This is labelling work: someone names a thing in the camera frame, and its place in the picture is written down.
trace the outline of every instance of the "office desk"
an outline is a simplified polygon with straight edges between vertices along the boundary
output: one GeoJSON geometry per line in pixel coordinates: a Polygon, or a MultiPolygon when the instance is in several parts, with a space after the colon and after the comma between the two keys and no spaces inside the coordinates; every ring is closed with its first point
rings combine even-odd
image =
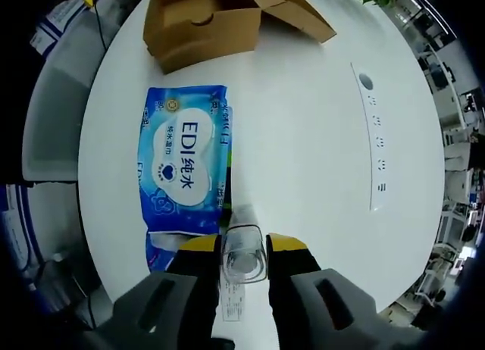
{"type": "MultiPolygon", "coordinates": [[[[148,0],[122,26],[95,78],[79,153],[86,238],[112,300],[149,273],[136,161],[151,86],[228,86],[233,203],[254,206],[263,234],[306,242],[322,268],[371,294],[378,311],[423,272],[444,185],[440,125],[424,75],[378,7],[308,1],[337,32],[325,44],[264,20],[255,51],[166,76],[142,40],[148,0]],[[388,196],[376,211],[371,142],[351,63],[373,77],[386,127],[388,196]]],[[[234,338],[238,348],[277,348],[268,287],[248,285],[244,321],[222,322],[218,312],[214,334],[234,338]]]]}

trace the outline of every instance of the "cardboard box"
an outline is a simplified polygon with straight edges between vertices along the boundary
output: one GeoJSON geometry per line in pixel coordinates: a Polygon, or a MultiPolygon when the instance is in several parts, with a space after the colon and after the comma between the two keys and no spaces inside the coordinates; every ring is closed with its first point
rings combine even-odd
{"type": "Polygon", "coordinates": [[[319,42],[335,31],[306,0],[150,0],[143,39],[169,73],[211,58],[251,51],[261,11],[319,42]]]}

